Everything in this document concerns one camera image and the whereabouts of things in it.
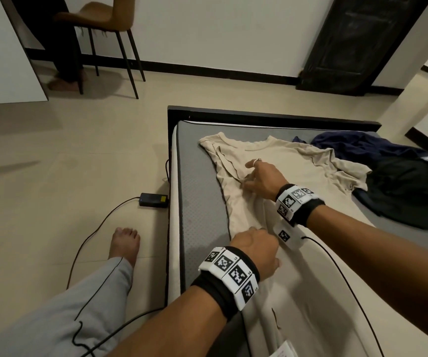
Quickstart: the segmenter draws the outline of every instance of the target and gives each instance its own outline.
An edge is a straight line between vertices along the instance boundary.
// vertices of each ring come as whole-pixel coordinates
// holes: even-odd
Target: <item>pile of clothes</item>
[[[294,142],[305,143],[298,137]],[[325,132],[312,145],[367,165],[368,190],[354,196],[379,216],[428,230],[428,152],[358,131]]]

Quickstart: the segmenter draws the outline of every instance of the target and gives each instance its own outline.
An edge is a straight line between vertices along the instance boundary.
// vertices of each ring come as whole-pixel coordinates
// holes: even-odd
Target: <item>right hand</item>
[[[235,234],[230,241],[234,246],[244,252],[258,269],[260,281],[271,277],[280,267],[280,260],[276,258],[278,239],[265,229],[251,227],[249,230]]]
[[[280,188],[288,184],[288,181],[275,165],[262,160],[255,160],[251,160],[245,164],[246,168],[255,168],[255,170],[247,177],[249,180],[243,182],[242,189],[254,192],[265,199],[275,201]]]

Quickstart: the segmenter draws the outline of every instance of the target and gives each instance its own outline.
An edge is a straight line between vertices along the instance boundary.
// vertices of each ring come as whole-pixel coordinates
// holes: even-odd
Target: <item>floor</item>
[[[54,70],[38,63],[43,82]],[[0,331],[64,291],[80,243],[120,202],[167,193],[168,105],[379,120],[403,134],[428,112],[428,74],[399,97],[350,97],[294,87],[125,70],[87,69],[85,95],[48,92],[50,101],[0,105]],[[161,306],[168,215],[136,202],[117,210],[82,250],[72,282],[104,263],[116,226],[142,236],[127,316]]]

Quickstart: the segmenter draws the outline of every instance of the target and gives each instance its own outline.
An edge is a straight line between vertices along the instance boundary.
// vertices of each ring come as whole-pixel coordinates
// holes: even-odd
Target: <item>brown chair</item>
[[[131,33],[131,27],[133,26],[134,19],[134,0],[113,0],[113,7],[102,4],[101,2],[89,2],[81,8],[77,13],[71,12],[59,12],[55,15],[54,20],[57,22],[67,22],[74,26],[79,26],[88,29],[88,35],[90,36],[90,44],[92,45],[92,54],[95,64],[96,74],[98,73],[98,65],[96,61],[95,46],[93,44],[92,29],[102,30],[105,32],[114,32],[120,49],[122,50],[123,59],[126,63],[126,70],[130,77],[131,85],[133,86],[134,95],[139,99],[136,87],[134,86],[133,75],[131,74],[130,63],[126,57],[126,53],[123,47],[122,38],[120,32],[126,31],[130,38],[131,47],[138,62],[138,67],[143,77],[143,81],[146,81],[144,77],[143,68],[141,66],[140,56],[136,45],[134,44],[133,34]],[[79,80],[80,94],[83,94],[82,81]]]

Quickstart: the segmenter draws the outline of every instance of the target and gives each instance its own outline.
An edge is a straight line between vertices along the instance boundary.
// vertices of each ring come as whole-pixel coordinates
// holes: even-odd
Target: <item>power adapter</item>
[[[164,194],[141,193],[139,204],[140,207],[168,208],[169,199]]]

